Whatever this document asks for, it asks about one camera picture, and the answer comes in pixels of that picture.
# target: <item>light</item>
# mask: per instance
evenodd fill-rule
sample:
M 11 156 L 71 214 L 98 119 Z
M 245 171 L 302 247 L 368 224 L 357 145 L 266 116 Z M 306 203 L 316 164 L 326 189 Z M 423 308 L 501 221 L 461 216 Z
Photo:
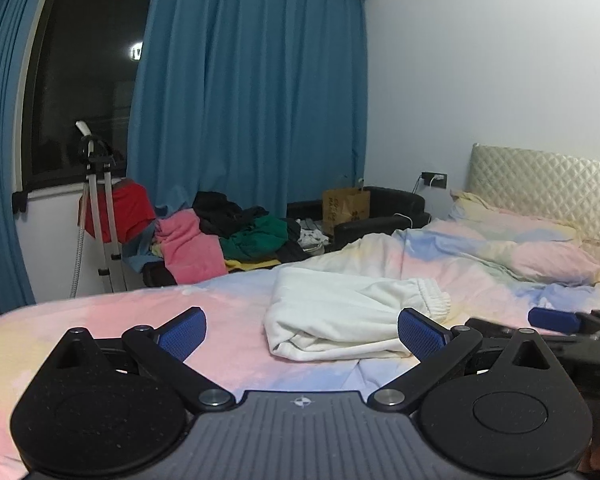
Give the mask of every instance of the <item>light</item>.
M 137 43 L 131 45 L 129 49 L 129 57 L 133 61 L 140 61 L 140 56 L 142 55 L 142 41 L 138 41 Z

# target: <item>power outlet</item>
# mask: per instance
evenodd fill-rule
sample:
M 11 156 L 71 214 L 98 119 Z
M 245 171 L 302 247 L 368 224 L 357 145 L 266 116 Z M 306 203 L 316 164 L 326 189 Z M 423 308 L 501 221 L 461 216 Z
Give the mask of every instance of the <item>power outlet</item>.
M 423 171 L 420 175 L 425 186 L 439 187 L 446 189 L 446 173 L 435 173 L 433 171 Z

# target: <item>pink towel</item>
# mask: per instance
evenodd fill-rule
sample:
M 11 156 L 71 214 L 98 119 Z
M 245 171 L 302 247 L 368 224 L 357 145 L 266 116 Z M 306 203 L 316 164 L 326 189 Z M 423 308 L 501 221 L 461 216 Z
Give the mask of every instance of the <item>pink towel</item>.
M 155 239 L 160 243 L 164 265 L 179 285 L 227 273 L 218 237 L 200 231 L 200 218 L 193 209 L 158 220 Z

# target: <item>metal screw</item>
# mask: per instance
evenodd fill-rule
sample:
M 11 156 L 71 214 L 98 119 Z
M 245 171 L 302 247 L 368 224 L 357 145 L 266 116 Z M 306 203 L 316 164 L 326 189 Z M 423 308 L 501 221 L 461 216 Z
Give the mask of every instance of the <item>metal screw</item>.
M 218 390 L 217 388 L 212 388 L 210 390 L 205 390 L 202 392 L 198 399 L 205 406 L 222 406 L 223 404 L 228 403 L 231 400 L 231 394 L 226 392 L 225 390 Z
M 395 406 L 404 401 L 404 393 L 392 388 L 384 388 L 374 393 L 374 399 L 385 406 Z

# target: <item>headboard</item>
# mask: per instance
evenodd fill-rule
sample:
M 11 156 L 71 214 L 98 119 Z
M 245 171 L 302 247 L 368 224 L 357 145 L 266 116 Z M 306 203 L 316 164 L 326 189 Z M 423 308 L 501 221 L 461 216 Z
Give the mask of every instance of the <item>headboard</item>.
M 573 222 L 600 247 L 600 162 L 474 144 L 468 191 L 494 206 Z

